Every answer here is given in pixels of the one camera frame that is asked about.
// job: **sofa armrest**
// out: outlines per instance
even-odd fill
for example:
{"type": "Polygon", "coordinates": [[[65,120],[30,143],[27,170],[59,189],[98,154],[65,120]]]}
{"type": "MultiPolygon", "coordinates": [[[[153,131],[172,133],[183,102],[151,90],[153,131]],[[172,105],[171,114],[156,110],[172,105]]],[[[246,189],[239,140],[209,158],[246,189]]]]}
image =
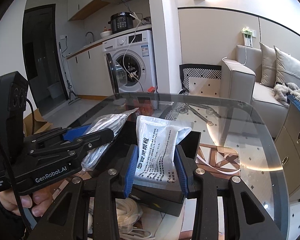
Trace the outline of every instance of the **sofa armrest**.
{"type": "Polygon", "coordinates": [[[220,97],[251,104],[256,74],[237,61],[224,59],[221,68],[220,97]]]}

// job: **sofa backrest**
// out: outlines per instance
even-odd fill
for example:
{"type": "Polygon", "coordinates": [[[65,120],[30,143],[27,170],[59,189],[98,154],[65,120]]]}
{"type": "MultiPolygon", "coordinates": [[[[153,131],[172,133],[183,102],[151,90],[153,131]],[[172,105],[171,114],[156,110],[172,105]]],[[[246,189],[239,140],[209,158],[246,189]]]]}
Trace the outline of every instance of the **sofa backrest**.
{"type": "Polygon", "coordinates": [[[256,74],[256,82],[261,82],[261,77],[262,77],[261,49],[237,45],[236,60],[241,64],[244,64],[246,60],[246,49],[247,49],[247,62],[245,66],[251,69],[256,74]]]}

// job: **blue gripper pad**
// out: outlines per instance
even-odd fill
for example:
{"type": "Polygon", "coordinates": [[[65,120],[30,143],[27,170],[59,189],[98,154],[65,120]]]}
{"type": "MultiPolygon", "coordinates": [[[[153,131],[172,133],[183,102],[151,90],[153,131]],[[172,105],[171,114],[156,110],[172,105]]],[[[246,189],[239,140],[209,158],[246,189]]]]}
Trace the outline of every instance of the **blue gripper pad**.
{"type": "Polygon", "coordinates": [[[189,189],[188,189],[188,178],[186,176],[186,171],[183,167],[179,151],[177,147],[174,151],[174,158],[173,158],[174,165],[177,170],[178,179],[181,187],[181,192],[185,195],[185,197],[188,197],[189,189]]]}
{"type": "Polygon", "coordinates": [[[72,142],[75,138],[82,136],[89,126],[90,124],[72,128],[63,135],[63,139],[72,142]]]}
{"type": "Polygon", "coordinates": [[[129,166],[124,180],[125,184],[124,184],[123,194],[125,197],[128,197],[132,190],[134,174],[136,173],[136,168],[138,164],[138,157],[139,157],[138,146],[135,146],[130,158],[129,166]]]}

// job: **fur blanket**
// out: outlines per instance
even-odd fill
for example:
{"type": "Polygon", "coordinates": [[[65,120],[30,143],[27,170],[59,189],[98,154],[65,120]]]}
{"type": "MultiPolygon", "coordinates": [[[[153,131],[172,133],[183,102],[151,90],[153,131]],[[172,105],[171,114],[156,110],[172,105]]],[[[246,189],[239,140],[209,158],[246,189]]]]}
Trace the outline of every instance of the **fur blanket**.
{"type": "Polygon", "coordinates": [[[295,83],[276,84],[273,89],[274,98],[286,108],[289,107],[287,96],[300,97],[300,88],[295,83]]]}

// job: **black box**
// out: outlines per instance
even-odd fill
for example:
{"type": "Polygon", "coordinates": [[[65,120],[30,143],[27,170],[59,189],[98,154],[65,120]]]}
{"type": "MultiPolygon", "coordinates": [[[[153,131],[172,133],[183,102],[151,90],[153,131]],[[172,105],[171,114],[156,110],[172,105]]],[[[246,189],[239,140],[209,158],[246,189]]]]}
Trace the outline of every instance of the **black box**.
{"type": "MultiPolygon", "coordinates": [[[[191,131],[181,142],[180,145],[188,158],[194,159],[200,142],[200,132],[191,131]]],[[[117,161],[127,155],[131,144],[138,145],[136,134],[136,123],[127,121],[122,127],[114,144],[101,158],[97,167],[90,172],[92,177],[98,176],[103,171],[114,168],[117,161]]],[[[185,196],[180,191],[165,190],[153,187],[133,185],[132,192],[129,195],[138,203],[142,203],[149,208],[167,213],[173,216],[179,216],[185,196]]]]}

